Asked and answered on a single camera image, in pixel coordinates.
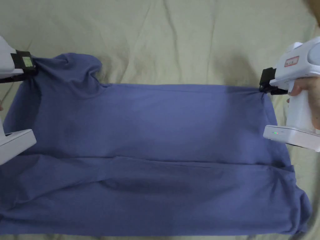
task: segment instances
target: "cloth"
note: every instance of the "cloth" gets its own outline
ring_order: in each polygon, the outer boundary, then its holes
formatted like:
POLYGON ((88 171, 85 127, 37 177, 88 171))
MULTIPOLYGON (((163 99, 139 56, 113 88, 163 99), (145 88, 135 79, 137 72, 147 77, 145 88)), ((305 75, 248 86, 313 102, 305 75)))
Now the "cloth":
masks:
POLYGON ((0 167, 0 233, 294 234, 311 207, 267 95, 100 84, 90 55, 36 59, 4 122, 37 144, 0 167))

